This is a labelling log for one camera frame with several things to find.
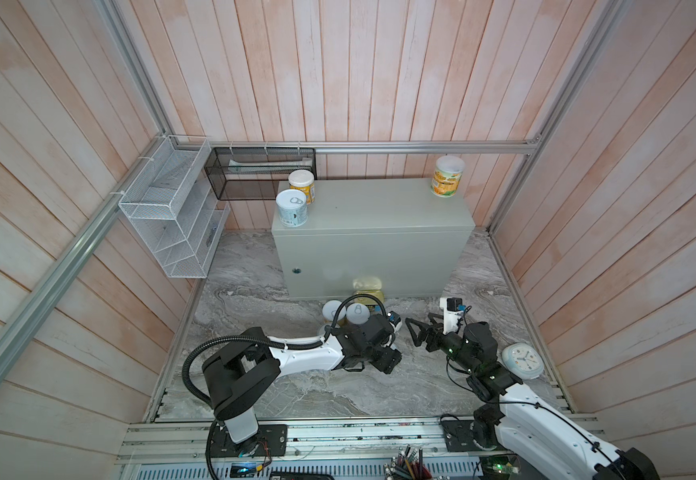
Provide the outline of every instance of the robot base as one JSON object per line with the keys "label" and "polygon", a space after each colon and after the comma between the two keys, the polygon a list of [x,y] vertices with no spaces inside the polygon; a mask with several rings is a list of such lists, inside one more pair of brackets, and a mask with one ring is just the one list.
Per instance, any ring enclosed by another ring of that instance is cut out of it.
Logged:
{"label": "robot base", "polygon": [[[217,429],[212,437],[210,456],[212,458],[238,457],[239,454],[251,450],[256,442],[266,442],[271,457],[283,456],[286,451],[286,425],[261,425],[256,434],[239,445],[230,439],[226,428]],[[258,447],[254,456],[263,457],[265,455],[265,450]]]}
{"label": "robot base", "polygon": [[481,450],[473,441],[473,420],[441,420],[448,452],[475,452]]}

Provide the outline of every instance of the clock face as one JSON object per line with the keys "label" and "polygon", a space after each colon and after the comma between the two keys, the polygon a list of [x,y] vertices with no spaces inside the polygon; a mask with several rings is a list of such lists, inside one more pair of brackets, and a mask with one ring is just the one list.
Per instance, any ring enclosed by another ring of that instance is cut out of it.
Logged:
{"label": "clock face", "polygon": [[516,376],[534,379],[544,368],[540,355],[526,343],[516,343],[502,351],[503,364]]}
{"label": "clock face", "polygon": [[516,367],[525,372],[533,372],[542,364],[534,350],[526,345],[518,345],[511,349],[511,357]]}

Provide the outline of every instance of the gray metal cabinet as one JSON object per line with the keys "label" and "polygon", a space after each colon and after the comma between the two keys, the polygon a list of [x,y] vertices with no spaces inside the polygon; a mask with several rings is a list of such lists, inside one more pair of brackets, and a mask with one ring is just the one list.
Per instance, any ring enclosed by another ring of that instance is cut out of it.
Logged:
{"label": "gray metal cabinet", "polygon": [[461,195],[399,178],[318,180],[308,221],[284,226],[276,214],[271,229],[290,297],[322,300],[375,289],[440,296],[474,227]]}

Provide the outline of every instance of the gray marble surface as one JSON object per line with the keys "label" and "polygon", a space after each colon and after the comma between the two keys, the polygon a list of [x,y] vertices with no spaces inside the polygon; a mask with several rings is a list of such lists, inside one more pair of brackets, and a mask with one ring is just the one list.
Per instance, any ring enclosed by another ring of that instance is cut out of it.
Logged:
{"label": "gray marble surface", "polygon": [[[500,349],[515,342],[530,342],[484,234],[471,235],[444,293],[460,296],[472,306],[469,321],[489,322]],[[439,312],[438,302],[438,298],[406,298],[386,299],[385,304],[402,318],[425,321],[428,312]],[[185,358],[200,343],[241,333],[251,326],[261,326],[267,335],[278,337],[312,336],[324,323],[322,305],[319,301],[289,300],[270,233],[223,233],[162,398],[160,419],[211,418],[209,407],[189,394],[180,380]],[[311,371],[277,379],[255,404],[258,418],[468,415],[481,405],[476,396],[449,381],[441,352],[415,348],[406,328],[396,346],[404,357],[390,375],[367,366],[361,373]],[[194,383],[204,391],[200,365],[215,351],[210,349],[200,356],[191,369]],[[465,384],[458,373],[452,372],[452,376]],[[528,384],[555,404],[545,376]]]}

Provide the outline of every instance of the white round container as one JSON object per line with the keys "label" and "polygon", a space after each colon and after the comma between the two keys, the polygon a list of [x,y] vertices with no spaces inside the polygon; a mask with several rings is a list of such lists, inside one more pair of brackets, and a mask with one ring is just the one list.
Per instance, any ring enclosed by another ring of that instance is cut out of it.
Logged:
{"label": "white round container", "polygon": [[300,226],[308,220],[305,194],[300,190],[284,190],[276,196],[279,220],[285,226]]}
{"label": "white round container", "polygon": [[[342,302],[339,300],[330,300],[327,303],[324,303],[324,307],[321,309],[321,314],[324,315],[324,319],[327,322],[332,322],[335,318],[335,312],[337,311],[337,307],[340,306]],[[342,320],[346,317],[346,308],[343,307],[343,309],[340,311],[340,314],[338,315],[337,319]]]}
{"label": "white round container", "polygon": [[457,192],[466,162],[454,155],[445,155],[436,161],[436,171],[431,180],[431,191],[439,197],[451,197]]}
{"label": "white round container", "polygon": [[310,205],[316,198],[316,186],[314,174],[309,170],[295,170],[289,176],[290,187],[300,190],[305,194],[306,204]]}
{"label": "white round container", "polygon": [[370,309],[363,303],[356,302],[352,305],[348,305],[348,313],[346,316],[349,322],[355,325],[361,325],[370,319]]}

